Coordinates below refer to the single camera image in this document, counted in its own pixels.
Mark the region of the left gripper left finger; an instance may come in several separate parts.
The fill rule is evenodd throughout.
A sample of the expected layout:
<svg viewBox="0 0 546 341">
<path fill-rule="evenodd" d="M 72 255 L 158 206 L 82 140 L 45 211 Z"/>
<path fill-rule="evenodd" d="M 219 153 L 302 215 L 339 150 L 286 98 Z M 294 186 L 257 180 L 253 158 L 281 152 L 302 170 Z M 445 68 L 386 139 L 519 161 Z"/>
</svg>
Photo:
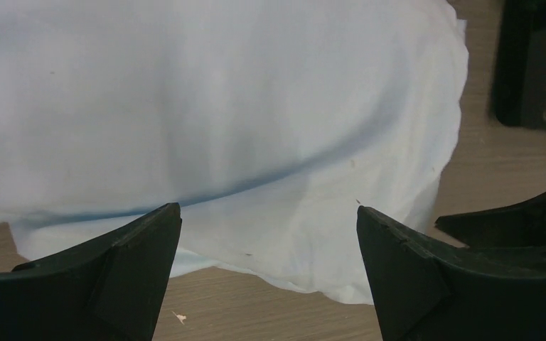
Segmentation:
<svg viewBox="0 0 546 341">
<path fill-rule="evenodd" d="M 181 223 L 168 203 L 0 273 L 0 340 L 151 340 Z"/>
</svg>

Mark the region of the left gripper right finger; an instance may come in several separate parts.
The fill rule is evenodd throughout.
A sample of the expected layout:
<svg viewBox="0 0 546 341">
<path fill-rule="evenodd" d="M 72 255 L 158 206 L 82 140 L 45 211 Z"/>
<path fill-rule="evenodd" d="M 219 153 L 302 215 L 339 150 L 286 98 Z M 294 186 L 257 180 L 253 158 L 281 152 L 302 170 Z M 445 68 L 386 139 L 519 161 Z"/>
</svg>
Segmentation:
<svg viewBox="0 0 546 341">
<path fill-rule="evenodd" d="M 546 340 L 546 192 L 435 225 L 462 247 L 358 208 L 382 338 Z"/>
</svg>

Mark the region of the green and blue pillowcase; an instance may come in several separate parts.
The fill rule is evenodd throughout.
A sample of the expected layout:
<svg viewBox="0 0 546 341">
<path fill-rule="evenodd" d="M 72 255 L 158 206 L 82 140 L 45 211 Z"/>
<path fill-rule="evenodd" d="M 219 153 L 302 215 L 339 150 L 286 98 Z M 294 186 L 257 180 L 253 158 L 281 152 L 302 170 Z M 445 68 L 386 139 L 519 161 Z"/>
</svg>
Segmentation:
<svg viewBox="0 0 546 341">
<path fill-rule="evenodd" d="M 357 209 L 427 228 L 465 27 L 446 1 L 0 1 L 0 222 L 34 260 L 177 202 L 172 276 L 369 304 Z"/>
</svg>

